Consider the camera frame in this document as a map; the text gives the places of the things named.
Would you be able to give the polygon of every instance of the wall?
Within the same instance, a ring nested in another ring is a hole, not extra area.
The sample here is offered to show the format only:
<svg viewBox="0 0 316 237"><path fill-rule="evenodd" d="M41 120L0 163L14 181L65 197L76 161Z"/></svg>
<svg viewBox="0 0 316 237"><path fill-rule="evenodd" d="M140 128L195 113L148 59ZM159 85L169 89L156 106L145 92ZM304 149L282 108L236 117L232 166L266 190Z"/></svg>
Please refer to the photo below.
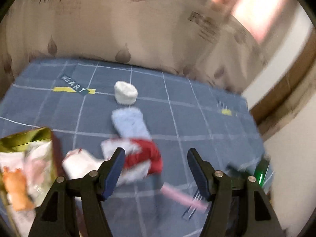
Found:
<svg viewBox="0 0 316 237"><path fill-rule="evenodd" d="M316 207L316 95L265 142L273 164L273 204L282 228L297 236Z"/></svg>
<svg viewBox="0 0 316 237"><path fill-rule="evenodd" d="M304 48L311 30L311 21L304 9L298 6L292 26L282 45L270 60L269 64L242 93L247 99L249 110L255 106L290 69Z"/></svg>

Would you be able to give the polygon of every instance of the bed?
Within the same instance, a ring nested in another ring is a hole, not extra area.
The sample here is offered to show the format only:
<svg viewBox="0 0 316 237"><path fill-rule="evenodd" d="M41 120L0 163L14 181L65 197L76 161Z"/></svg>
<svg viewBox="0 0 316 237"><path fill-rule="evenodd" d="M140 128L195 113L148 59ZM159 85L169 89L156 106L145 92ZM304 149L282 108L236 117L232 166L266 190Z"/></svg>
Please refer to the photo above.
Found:
<svg viewBox="0 0 316 237"><path fill-rule="evenodd" d="M61 75L87 87L85 96L60 88ZM0 104L1 137L48 126L59 138L65 155L84 148L102 159L100 144L117 137L111 122L116 103L114 84L132 83L138 89L135 107L144 116L164 163L161 179L148 177L118 187L104 211L113 236L199 236L206 214L181 219L186 207L167 199L157 182L167 182L193 195L196 185L186 152L196 148L215 169L231 174L228 165L254 171L264 153L263 141L239 95L183 77L136 66L77 59L36 60L15 80ZM272 182L269 167L264 187ZM5 218L5 211L0 206Z"/></svg>

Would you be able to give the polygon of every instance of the folded light blue cloth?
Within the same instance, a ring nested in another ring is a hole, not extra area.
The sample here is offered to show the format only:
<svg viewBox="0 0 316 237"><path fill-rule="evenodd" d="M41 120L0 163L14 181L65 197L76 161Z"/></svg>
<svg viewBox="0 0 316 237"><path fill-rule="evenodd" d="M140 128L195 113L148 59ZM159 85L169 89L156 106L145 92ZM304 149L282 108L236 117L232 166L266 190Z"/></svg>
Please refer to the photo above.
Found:
<svg viewBox="0 0 316 237"><path fill-rule="evenodd" d="M135 107L112 111L113 125L122 138L151 140L140 109Z"/></svg>

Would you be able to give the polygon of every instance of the metal screw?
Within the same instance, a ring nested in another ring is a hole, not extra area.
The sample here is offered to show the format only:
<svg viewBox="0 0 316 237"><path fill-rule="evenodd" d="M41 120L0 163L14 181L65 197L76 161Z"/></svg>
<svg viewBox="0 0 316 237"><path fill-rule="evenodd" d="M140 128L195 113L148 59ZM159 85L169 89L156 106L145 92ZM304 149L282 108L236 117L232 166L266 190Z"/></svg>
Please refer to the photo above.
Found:
<svg viewBox="0 0 316 237"><path fill-rule="evenodd" d="M256 178L254 176L249 176L248 180L249 180L249 182L254 183L256 181Z"/></svg>
<svg viewBox="0 0 316 237"><path fill-rule="evenodd" d="M224 173L222 172L222 171L220 171L220 170L217 170L217 171L215 171L215 176L217 176L217 177L222 177L223 175L224 175Z"/></svg>
<svg viewBox="0 0 316 237"><path fill-rule="evenodd" d="M59 176L59 177L57 177L56 182L58 182L58 183L62 183L64 180L65 180L65 178L64 178L64 177Z"/></svg>
<svg viewBox="0 0 316 237"><path fill-rule="evenodd" d="M98 175L98 171L96 171L96 170L92 170L89 172L89 176L91 176L91 177L95 177L97 175Z"/></svg>

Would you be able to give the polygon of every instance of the pink strip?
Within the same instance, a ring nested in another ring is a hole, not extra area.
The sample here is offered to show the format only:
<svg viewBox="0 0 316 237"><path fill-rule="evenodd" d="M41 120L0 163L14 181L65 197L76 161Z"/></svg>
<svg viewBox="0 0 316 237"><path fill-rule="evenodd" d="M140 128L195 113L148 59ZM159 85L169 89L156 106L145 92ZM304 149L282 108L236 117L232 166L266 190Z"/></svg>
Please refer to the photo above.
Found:
<svg viewBox="0 0 316 237"><path fill-rule="evenodd" d="M196 208L197 210L201 212L205 212L208 204L205 202L201 202L198 200L194 200L191 196L188 194L183 193L182 191L179 191L177 188L171 186L168 183L164 183L161 192L163 195L167 196L170 199L173 199L176 202L179 202L182 205L185 206L192 206L193 208Z"/></svg>

